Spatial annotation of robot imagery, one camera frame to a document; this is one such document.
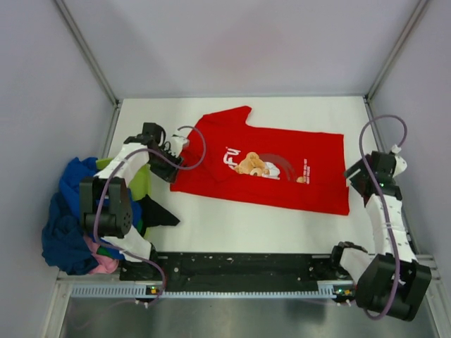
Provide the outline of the red printed t shirt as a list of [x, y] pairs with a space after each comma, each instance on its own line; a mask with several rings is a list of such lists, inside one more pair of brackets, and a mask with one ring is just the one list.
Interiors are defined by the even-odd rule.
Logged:
[[171, 191], [348, 215], [341, 134], [252, 127], [241, 106], [203, 115], [189, 133]]

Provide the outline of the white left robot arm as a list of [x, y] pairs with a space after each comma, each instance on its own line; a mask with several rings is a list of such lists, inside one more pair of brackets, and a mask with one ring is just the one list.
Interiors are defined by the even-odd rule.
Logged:
[[128, 137], [105, 168], [79, 184], [80, 224], [94, 242], [114, 249], [132, 262], [144, 279], [159, 273], [152, 258], [152, 244], [132, 225], [134, 211], [130, 183], [139, 170], [149, 169], [167, 183], [174, 183], [183, 159], [172, 152], [166, 132], [156, 123], [144, 123], [141, 133]]

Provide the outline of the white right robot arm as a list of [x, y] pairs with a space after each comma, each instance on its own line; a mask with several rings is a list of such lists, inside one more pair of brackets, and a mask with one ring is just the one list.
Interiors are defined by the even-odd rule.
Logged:
[[352, 242], [339, 242], [333, 247], [328, 267], [336, 278], [352, 278], [358, 307], [411, 321], [432, 275], [429, 267], [418, 262], [402, 220], [402, 193], [394, 178], [406, 168], [401, 156], [372, 151], [345, 171], [363, 198], [375, 253]]

